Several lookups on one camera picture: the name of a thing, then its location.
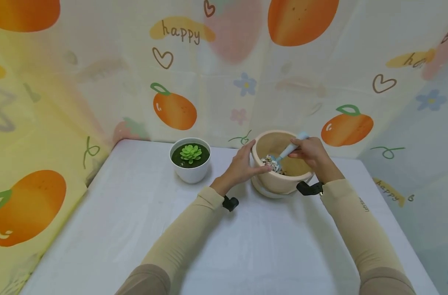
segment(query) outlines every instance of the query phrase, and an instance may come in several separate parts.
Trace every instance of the arm sleeve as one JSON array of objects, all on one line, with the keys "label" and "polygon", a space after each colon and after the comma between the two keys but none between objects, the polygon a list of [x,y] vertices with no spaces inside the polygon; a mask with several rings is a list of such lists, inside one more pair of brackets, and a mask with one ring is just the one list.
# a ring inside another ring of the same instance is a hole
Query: arm sleeve
[{"label": "arm sleeve", "polygon": [[321,200],[360,273],[360,294],[415,294],[383,228],[346,179],[323,186]]},{"label": "arm sleeve", "polygon": [[211,187],[202,189],[155,242],[116,295],[168,294],[178,268],[205,233],[223,201]]}]

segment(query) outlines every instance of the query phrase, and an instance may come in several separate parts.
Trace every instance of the left hand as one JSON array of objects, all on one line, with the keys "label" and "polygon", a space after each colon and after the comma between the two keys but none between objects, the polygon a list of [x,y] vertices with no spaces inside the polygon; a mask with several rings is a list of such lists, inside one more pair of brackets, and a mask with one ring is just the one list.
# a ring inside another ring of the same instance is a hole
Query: left hand
[{"label": "left hand", "polygon": [[242,148],[240,148],[237,154],[233,157],[229,168],[227,168],[224,174],[216,178],[211,184],[210,187],[213,188],[219,195],[224,196],[233,186],[246,182],[255,175],[267,173],[272,170],[269,166],[250,166],[249,155],[254,144],[255,139],[242,146]]}]

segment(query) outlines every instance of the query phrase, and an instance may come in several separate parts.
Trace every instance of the white tablecloth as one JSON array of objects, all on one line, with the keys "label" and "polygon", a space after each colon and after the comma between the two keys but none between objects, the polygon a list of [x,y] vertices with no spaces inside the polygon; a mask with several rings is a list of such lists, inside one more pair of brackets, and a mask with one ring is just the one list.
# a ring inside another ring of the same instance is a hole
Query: white tablecloth
[{"label": "white tablecloth", "polygon": [[[199,184],[185,184],[174,174],[170,147],[122,140],[21,294],[114,294],[236,153],[212,148],[208,176]],[[363,164],[334,160],[388,233],[417,294],[438,294]],[[232,213],[222,210],[188,269],[178,275],[174,293],[357,294],[357,270],[319,196],[296,192],[268,199],[250,182],[228,196],[237,197],[240,205]]]}]

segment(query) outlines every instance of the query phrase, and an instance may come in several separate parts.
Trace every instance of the hand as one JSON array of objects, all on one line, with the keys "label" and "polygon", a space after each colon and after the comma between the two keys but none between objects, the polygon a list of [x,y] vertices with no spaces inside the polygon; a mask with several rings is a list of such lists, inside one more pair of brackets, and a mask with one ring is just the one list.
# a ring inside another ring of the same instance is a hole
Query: hand
[{"label": "hand", "polygon": [[337,168],[322,142],[317,137],[299,140],[291,139],[291,142],[298,146],[288,156],[290,158],[303,159],[312,168],[321,183],[328,183],[337,179],[344,179],[342,172]]},{"label": "hand", "polygon": [[237,154],[233,157],[229,168],[227,168],[224,174],[216,178],[211,184],[210,187],[213,188],[219,195],[225,196],[233,186],[246,182],[251,179],[252,176],[267,173],[272,170],[269,166],[250,166],[249,156],[254,144],[255,139],[242,146],[242,148],[240,148]]}]

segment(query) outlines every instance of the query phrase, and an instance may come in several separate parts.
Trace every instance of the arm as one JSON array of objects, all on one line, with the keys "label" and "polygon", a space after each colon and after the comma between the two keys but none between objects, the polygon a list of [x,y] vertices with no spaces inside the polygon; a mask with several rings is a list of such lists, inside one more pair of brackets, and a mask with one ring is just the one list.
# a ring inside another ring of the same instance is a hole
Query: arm
[{"label": "arm", "polygon": [[177,270],[206,233],[208,224],[216,217],[224,201],[223,196],[236,184],[250,177],[268,172],[270,167],[249,166],[249,153],[255,141],[243,146],[234,156],[224,174],[197,198],[165,230],[146,257],[130,274],[116,295],[166,295]]},{"label": "arm", "polygon": [[324,184],[321,200],[360,273],[360,294],[413,295],[388,236],[327,155],[320,140],[311,137],[298,141],[298,145],[301,148],[290,156],[305,159]]}]

